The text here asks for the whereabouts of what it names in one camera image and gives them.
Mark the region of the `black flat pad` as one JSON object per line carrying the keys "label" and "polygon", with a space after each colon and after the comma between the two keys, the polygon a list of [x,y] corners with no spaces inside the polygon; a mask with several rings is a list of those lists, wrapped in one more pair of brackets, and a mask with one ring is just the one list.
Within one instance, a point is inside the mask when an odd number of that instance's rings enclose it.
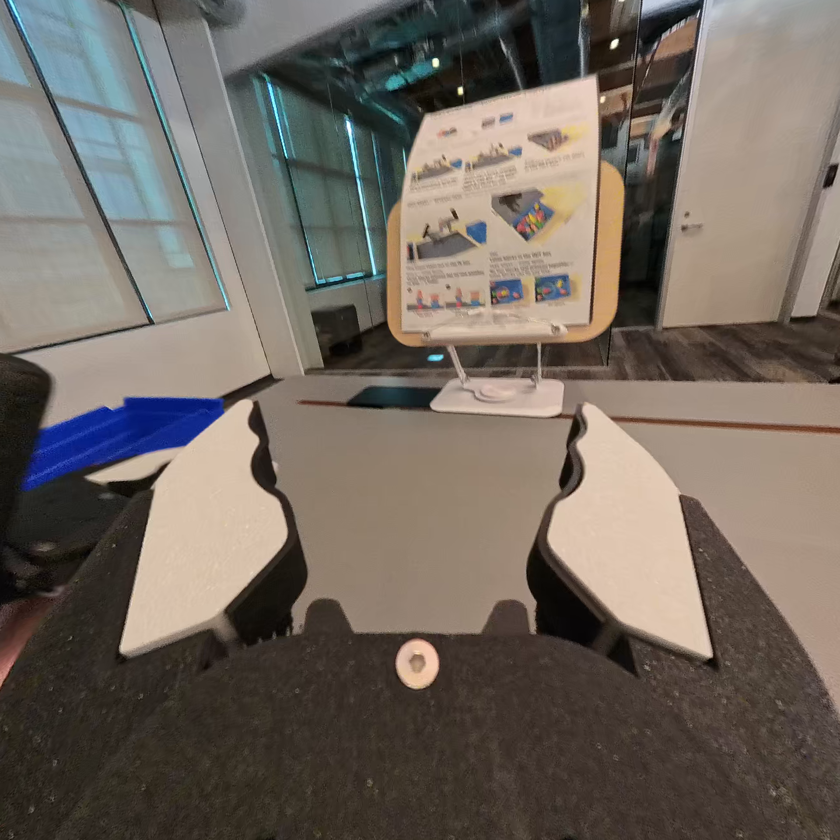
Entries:
{"label": "black flat pad", "polygon": [[378,410],[428,410],[441,390],[440,386],[368,385],[346,405]]}

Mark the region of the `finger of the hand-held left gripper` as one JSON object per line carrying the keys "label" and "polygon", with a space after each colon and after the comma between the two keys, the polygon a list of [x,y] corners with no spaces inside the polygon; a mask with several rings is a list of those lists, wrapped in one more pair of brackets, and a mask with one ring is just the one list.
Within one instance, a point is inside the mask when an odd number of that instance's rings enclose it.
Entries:
{"label": "finger of the hand-held left gripper", "polygon": [[183,448],[164,448],[94,469],[86,480],[107,489],[148,489]]}

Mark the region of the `narrow window with blinds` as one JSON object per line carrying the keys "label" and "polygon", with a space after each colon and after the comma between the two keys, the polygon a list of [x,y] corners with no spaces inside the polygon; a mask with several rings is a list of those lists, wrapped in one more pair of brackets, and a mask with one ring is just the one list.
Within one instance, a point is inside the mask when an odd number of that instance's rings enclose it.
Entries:
{"label": "narrow window with blinds", "polygon": [[410,147],[264,77],[273,154],[289,182],[311,287],[384,275],[387,219]]}

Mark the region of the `blue plastic bin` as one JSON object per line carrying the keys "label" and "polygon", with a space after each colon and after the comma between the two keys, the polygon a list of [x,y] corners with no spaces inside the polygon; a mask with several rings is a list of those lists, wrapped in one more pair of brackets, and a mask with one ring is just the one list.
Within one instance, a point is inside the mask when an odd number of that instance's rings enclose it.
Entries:
{"label": "blue plastic bin", "polygon": [[224,414],[220,398],[126,397],[38,434],[23,490],[80,470],[188,445]]}

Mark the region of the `large window white blinds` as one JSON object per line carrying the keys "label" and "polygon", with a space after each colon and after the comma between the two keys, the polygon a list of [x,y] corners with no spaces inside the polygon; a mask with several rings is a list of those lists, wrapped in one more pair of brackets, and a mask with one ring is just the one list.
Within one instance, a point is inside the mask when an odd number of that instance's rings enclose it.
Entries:
{"label": "large window white blinds", "polygon": [[138,16],[1,7],[2,351],[229,310]]}

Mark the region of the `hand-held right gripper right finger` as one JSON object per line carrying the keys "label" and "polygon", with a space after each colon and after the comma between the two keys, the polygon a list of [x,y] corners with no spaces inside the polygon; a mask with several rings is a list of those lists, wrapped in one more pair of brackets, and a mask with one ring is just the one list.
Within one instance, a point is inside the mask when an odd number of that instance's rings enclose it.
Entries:
{"label": "hand-held right gripper right finger", "polygon": [[566,440],[560,493],[527,561],[540,633],[609,655],[636,639],[696,662],[714,658],[679,489],[593,403]]}

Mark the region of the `white door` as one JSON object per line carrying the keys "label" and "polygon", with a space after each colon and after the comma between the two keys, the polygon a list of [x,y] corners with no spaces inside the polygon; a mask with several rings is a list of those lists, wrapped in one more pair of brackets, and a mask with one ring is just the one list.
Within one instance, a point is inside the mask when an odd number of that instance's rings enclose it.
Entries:
{"label": "white door", "polygon": [[[775,321],[838,106],[837,1],[705,2],[658,326]],[[694,234],[681,214],[703,216]]]}

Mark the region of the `printed instruction sheet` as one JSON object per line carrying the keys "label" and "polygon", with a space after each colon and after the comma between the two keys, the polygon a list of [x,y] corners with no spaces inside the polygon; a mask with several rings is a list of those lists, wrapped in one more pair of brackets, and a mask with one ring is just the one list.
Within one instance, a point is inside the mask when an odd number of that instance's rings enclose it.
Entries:
{"label": "printed instruction sheet", "polygon": [[403,331],[590,323],[599,104],[590,75],[424,116],[402,189]]}

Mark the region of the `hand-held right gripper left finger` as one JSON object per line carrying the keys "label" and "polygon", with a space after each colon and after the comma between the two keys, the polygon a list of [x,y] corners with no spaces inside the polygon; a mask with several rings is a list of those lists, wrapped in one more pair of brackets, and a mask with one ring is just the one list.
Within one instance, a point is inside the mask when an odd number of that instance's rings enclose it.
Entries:
{"label": "hand-held right gripper left finger", "polygon": [[198,634],[227,647],[288,636],[307,582],[260,405],[239,401],[154,483],[119,653]]}

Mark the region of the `instruction sheet on stand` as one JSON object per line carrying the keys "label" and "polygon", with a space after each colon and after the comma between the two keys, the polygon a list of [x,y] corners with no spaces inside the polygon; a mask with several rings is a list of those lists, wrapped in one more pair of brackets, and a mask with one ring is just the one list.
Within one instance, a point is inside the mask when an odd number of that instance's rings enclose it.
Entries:
{"label": "instruction sheet on stand", "polygon": [[[591,321],[569,327],[565,333],[547,337],[544,344],[584,343],[599,338],[612,325],[618,302],[621,267],[625,186],[623,177],[612,164],[601,162],[595,231],[595,263],[591,299]],[[394,205],[386,223],[386,292],[385,313],[392,336],[407,347],[431,343],[419,332],[405,332],[402,326],[401,205]],[[537,371],[532,380],[470,377],[463,369],[457,350],[466,347],[466,339],[448,345],[456,377],[448,381],[429,403],[438,414],[498,417],[554,418],[564,408],[571,408],[565,383],[543,375],[538,346]]]}

